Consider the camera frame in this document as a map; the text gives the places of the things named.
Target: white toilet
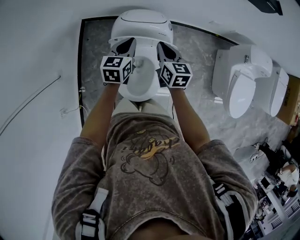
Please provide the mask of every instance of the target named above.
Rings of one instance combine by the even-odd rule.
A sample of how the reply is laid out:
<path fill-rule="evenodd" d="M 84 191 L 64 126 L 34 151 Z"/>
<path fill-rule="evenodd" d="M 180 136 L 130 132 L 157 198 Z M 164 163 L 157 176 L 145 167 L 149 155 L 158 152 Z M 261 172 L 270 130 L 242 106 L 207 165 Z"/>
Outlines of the white toilet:
<path fill-rule="evenodd" d="M 134 102 L 145 101 L 155 96 L 160 87 L 155 71 L 160 68 L 157 45 L 159 42 L 172 45 L 173 28 L 171 22 L 159 12 L 130 10 L 115 21 L 109 43 L 112 47 L 126 38 L 136 39 L 136 68 L 130 75 L 128 84 L 121 84 L 119 93 Z"/>
<path fill-rule="evenodd" d="M 272 117 L 276 116 L 285 98 L 289 82 L 288 74 L 276 62 L 273 62 L 271 77 L 257 78 L 255 82 L 256 90 L 253 97 L 255 105 Z"/>
<path fill-rule="evenodd" d="M 246 112 L 255 94 L 255 79 L 270 77 L 272 66 L 271 58 L 255 45 L 217 51 L 212 91 L 230 116 L 239 118 Z"/>

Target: buckle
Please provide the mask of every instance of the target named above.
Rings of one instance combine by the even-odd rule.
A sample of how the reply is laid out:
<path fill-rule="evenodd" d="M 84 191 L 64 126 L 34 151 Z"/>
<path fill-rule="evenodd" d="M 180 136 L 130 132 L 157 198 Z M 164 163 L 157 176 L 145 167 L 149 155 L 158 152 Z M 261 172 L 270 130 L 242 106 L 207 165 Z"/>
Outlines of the buckle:
<path fill-rule="evenodd" d="M 80 223 L 82 225 L 91 226 L 98 229 L 99 218 L 100 218 L 100 214 L 97 211 L 93 209 L 88 209 L 83 212 L 80 218 Z"/>
<path fill-rule="evenodd" d="M 228 187 L 223 183 L 215 183 L 212 185 L 212 187 L 214 189 L 215 195 L 219 199 L 223 194 L 225 194 L 228 191 Z"/>

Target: fiducial marker cube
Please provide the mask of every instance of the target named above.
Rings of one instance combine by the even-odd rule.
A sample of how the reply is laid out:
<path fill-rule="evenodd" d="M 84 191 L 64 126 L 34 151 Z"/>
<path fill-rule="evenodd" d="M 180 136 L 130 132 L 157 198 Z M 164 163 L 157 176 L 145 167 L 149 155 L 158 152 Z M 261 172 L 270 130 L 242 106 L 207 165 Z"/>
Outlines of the fiducial marker cube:
<path fill-rule="evenodd" d="M 132 58 L 104 56 L 100 69 L 104 83 L 121 84 L 132 73 Z"/>
<path fill-rule="evenodd" d="M 169 88 L 186 88 L 193 76 L 188 63 L 161 62 L 160 67 L 160 77 Z"/>

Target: floor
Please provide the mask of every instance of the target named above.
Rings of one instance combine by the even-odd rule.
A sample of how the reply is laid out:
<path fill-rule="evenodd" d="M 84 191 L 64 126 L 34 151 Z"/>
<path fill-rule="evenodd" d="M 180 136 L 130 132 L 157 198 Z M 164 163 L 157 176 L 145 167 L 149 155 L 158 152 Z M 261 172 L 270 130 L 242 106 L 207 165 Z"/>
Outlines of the floor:
<path fill-rule="evenodd" d="M 108 40 L 114 20 L 86 22 L 82 43 L 82 94 L 83 105 L 91 111 L 104 86 L 101 80 L 100 63 L 110 46 Z M 195 111 L 203 120 L 211 139 L 224 141 L 233 154 L 236 149 L 263 141 L 268 137 L 272 149 L 280 146 L 290 127 L 276 117 L 271 117 L 252 105 L 239 119 L 227 115 L 211 89 L 211 81 L 217 49 L 229 49 L 232 44 L 198 30 L 173 25 L 174 44 L 193 71 L 193 79 L 185 93 Z M 155 99 L 172 115 L 172 99 L 156 96 Z M 249 158 L 237 159 L 251 181 L 261 176 L 268 166 L 265 156 L 250 163 Z"/>

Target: cartoon graphic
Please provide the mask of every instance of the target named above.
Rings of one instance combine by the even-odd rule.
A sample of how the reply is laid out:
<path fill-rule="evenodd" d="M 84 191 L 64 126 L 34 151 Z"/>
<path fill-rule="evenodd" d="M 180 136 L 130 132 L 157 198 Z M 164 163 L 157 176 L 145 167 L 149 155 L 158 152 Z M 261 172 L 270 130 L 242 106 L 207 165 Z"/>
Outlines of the cartoon graphic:
<path fill-rule="evenodd" d="M 160 133 L 153 134 L 157 140 L 151 135 L 147 135 L 146 130 L 136 133 L 142 135 L 139 138 L 132 140 L 132 145 L 125 147 L 122 151 L 127 155 L 122 156 L 124 162 L 121 165 L 121 170 L 127 174 L 140 174 L 149 179 L 156 186 L 162 186 L 165 183 L 169 172 L 169 165 L 175 163 L 174 157 L 166 157 L 165 151 L 179 145 L 178 137 L 166 138 Z"/>

